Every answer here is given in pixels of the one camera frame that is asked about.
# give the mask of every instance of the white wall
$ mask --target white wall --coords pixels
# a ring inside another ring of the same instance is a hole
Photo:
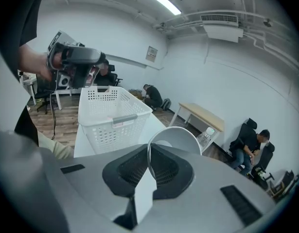
[[[124,12],[89,4],[42,3],[38,14],[37,38],[29,45],[36,51],[45,52],[59,30],[86,47],[131,60],[131,63],[110,61],[110,64],[115,65],[119,78],[124,79],[125,88],[142,88],[143,77],[156,72],[155,68],[161,68],[167,51],[166,38],[161,33],[134,21]],[[148,46],[158,50],[154,63],[145,59]]]
[[[216,143],[224,150],[250,117],[257,132],[269,129],[276,147],[267,170],[299,173],[299,86],[293,85],[289,95],[295,77],[289,67],[251,42],[211,40],[204,64],[205,54],[205,36],[170,42],[156,87],[171,99],[171,109],[177,110],[178,102],[195,102],[222,118],[225,131]],[[191,123],[201,131],[206,127],[194,118]]]

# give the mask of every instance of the gray machine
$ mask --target gray machine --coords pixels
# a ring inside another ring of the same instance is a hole
[[[234,232],[275,203],[226,164],[152,144],[157,189],[138,224],[135,187],[148,168],[147,145],[56,160],[15,133],[0,133],[0,187],[42,232]]]

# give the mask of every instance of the desk leg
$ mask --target desk leg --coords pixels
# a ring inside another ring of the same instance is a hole
[[[55,91],[55,95],[56,95],[56,101],[57,101],[58,109],[62,110],[60,96],[59,96],[57,91]]]
[[[179,110],[180,110],[180,107],[179,107],[179,109],[175,112],[175,114],[174,114],[174,116],[173,116],[173,118],[172,118],[172,120],[171,120],[171,122],[170,122],[170,124],[169,124],[169,127],[171,127],[171,126],[173,125],[173,123],[175,122],[175,119],[176,119],[176,117],[177,117],[177,115],[178,115],[178,113],[179,113]]]
[[[211,137],[211,140],[206,145],[206,147],[202,149],[202,152],[204,152],[212,144],[212,142],[216,140],[216,138],[219,136],[219,134],[220,134],[220,132],[218,130],[215,130],[215,133]]]
[[[35,99],[35,93],[34,93],[33,85],[34,85],[34,84],[31,84],[30,87],[31,87],[31,93],[32,93],[32,97],[33,97],[34,105],[36,105],[37,102],[36,102],[36,99]]]
[[[188,116],[187,119],[185,120],[185,124],[188,122],[190,116],[191,116],[191,114],[189,113],[189,116]]]

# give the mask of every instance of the white laundry basket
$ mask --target white laundry basket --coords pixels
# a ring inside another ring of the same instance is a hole
[[[138,143],[152,109],[121,87],[82,88],[78,122],[95,153],[123,149]]]

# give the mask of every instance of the man sitting on floor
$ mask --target man sitting on floor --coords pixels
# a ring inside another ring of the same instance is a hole
[[[147,106],[156,109],[162,105],[162,98],[157,88],[155,88],[153,85],[146,84],[144,85],[144,90],[146,91],[144,103]]]
[[[246,175],[252,170],[254,165],[254,157],[259,154],[261,143],[265,143],[269,140],[270,133],[268,130],[263,130],[259,134],[252,134],[244,139],[244,148],[236,149],[232,152],[232,155],[236,158],[230,163],[231,168],[236,169],[241,164],[245,165],[245,168],[240,171],[240,174]]]

